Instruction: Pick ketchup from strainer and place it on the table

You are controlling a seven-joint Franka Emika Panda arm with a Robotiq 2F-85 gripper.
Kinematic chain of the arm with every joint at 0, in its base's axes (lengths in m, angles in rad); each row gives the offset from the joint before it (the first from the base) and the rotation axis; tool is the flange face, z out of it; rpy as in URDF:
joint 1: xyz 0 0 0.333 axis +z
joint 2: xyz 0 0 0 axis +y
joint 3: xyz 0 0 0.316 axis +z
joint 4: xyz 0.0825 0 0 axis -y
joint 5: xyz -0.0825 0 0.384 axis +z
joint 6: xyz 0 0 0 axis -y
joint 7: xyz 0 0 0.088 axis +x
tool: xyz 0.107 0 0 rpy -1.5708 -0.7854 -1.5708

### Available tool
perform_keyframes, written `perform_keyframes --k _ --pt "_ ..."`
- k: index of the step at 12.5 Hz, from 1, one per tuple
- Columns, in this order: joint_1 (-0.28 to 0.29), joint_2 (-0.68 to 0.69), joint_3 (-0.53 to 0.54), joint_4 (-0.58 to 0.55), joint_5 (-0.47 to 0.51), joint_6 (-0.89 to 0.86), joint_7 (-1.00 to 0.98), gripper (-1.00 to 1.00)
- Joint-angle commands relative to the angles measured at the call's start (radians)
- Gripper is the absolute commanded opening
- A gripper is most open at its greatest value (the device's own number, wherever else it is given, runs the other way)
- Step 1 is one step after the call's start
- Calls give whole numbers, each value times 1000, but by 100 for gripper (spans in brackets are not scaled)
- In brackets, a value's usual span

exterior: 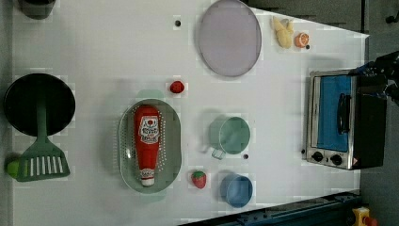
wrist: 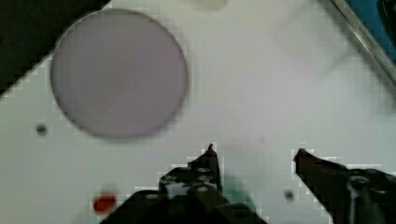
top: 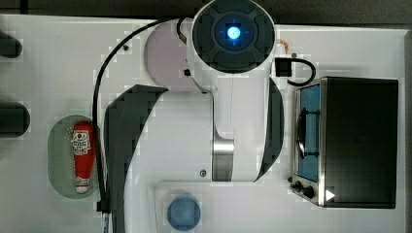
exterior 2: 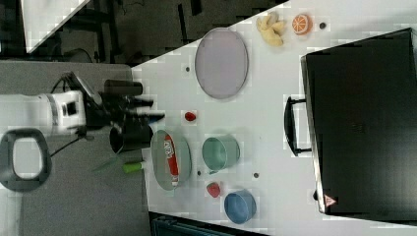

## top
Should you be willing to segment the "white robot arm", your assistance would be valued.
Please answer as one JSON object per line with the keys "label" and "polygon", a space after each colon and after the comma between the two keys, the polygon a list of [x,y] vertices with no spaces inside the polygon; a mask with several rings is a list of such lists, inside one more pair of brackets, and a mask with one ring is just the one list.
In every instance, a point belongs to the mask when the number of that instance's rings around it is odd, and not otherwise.
{"label": "white robot arm", "polygon": [[255,182],[282,149],[282,95],[271,78],[276,31],[253,0],[211,0],[187,35],[194,90],[136,84],[104,116],[113,233],[157,233],[163,182]]}

